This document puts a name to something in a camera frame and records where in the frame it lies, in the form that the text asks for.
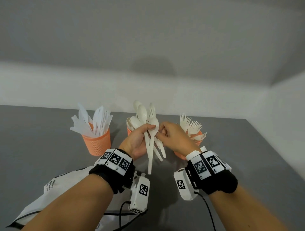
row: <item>human hand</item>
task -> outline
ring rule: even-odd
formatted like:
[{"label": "human hand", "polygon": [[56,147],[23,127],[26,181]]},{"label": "human hand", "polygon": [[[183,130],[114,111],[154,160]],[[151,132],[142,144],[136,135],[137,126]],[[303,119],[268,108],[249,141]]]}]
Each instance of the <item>human hand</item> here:
[{"label": "human hand", "polygon": [[175,152],[187,156],[194,150],[200,151],[200,148],[185,133],[179,124],[164,121],[159,125],[159,132],[156,134],[157,139]]},{"label": "human hand", "polygon": [[138,127],[126,139],[121,143],[119,149],[127,152],[131,158],[135,161],[146,153],[146,144],[144,139],[144,132],[150,129],[154,129],[156,126],[149,123],[143,124]]}]

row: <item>forearm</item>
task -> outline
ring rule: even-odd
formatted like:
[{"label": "forearm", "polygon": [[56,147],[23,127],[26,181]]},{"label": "forearm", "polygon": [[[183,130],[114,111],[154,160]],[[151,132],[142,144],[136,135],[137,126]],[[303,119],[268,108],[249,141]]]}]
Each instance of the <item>forearm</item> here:
[{"label": "forearm", "polygon": [[90,174],[50,203],[22,230],[95,230],[113,197],[109,184]]},{"label": "forearm", "polygon": [[227,231],[287,230],[260,202],[241,186],[231,194],[216,191],[209,195]]}]

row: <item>gray table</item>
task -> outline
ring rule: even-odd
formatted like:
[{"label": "gray table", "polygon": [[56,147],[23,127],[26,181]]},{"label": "gray table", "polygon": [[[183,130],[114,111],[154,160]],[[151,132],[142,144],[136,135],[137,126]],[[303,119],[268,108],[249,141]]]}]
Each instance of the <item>gray table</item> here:
[{"label": "gray table", "polygon": [[[92,165],[81,138],[69,130],[77,110],[0,106],[0,230],[43,193],[54,176]],[[126,118],[131,113],[113,112],[112,147],[127,136]],[[179,122],[179,116],[158,115],[159,121]],[[193,117],[208,132],[203,145],[219,154],[233,168],[240,184],[262,201],[285,224],[305,227],[305,182],[267,141],[243,119]],[[154,161],[149,211],[126,230],[213,230],[203,200],[183,201],[173,173],[185,162],[170,150],[167,158]],[[147,171],[147,157],[135,162]],[[224,227],[213,209],[217,230]]]}]

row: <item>handful of cutlery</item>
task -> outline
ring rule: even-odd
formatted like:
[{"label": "handful of cutlery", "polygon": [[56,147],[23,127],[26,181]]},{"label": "handful of cutlery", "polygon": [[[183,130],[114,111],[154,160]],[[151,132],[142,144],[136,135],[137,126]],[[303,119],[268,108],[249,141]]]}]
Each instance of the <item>handful of cutlery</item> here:
[{"label": "handful of cutlery", "polygon": [[188,133],[191,140],[194,142],[201,142],[206,137],[207,133],[197,135],[200,132],[202,125],[196,121],[191,122],[191,120],[192,118],[186,117],[185,113],[180,114],[180,126],[182,129]]},{"label": "handful of cutlery", "polygon": [[137,129],[138,127],[142,126],[147,122],[156,126],[154,129],[148,130],[150,138],[147,132],[144,133],[146,150],[148,155],[148,174],[151,174],[153,166],[153,152],[155,152],[160,161],[163,160],[157,148],[155,147],[154,142],[161,150],[163,158],[166,158],[163,143],[155,137],[159,130],[159,121],[156,118],[156,110],[152,103],[150,103],[149,105],[149,113],[147,113],[147,110],[144,105],[137,100],[134,101],[133,106],[136,112],[136,116],[132,116],[130,118],[127,118],[126,120],[127,127],[130,131]]},{"label": "handful of cutlery", "polygon": [[101,137],[108,131],[112,120],[110,111],[101,106],[94,112],[93,119],[91,119],[86,109],[80,103],[78,103],[78,107],[80,109],[78,111],[78,118],[76,115],[72,117],[74,124],[70,130],[90,138]]}]

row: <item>black cable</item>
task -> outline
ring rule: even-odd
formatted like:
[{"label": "black cable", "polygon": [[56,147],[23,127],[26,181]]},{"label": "black cable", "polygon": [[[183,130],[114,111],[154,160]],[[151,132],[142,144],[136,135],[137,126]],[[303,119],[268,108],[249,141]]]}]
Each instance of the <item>black cable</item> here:
[{"label": "black cable", "polygon": [[214,227],[214,231],[216,231],[216,228],[215,228],[215,225],[214,225],[214,221],[213,221],[213,217],[212,217],[212,214],[211,214],[210,208],[209,208],[209,206],[208,206],[208,203],[206,202],[206,200],[204,199],[204,197],[203,197],[203,196],[202,196],[200,193],[195,192],[195,191],[194,191],[194,193],[195,193],[195,194],[198,194],[199,196],[201,196],[201,198],[204,200],[204,202],[205,202],[206,206],[208,207],[208,210],[209,210],[210,216],[211,216],[211,220],[212,220],[212,224],[213,224],[213,227]]},{"label": "black cable", "polygon": [[122,209],[123,209],[123,205],[124,204],[130,204],[131,203],[131,201],[125,201],[125,202],[123,202],[123,204],[121,205],[121,208],[120,208],[120,215],[119,215],[119,224],[120,224],[120,231],[122,230],[122,223],[121,223],[121,214],[122,214]]}]

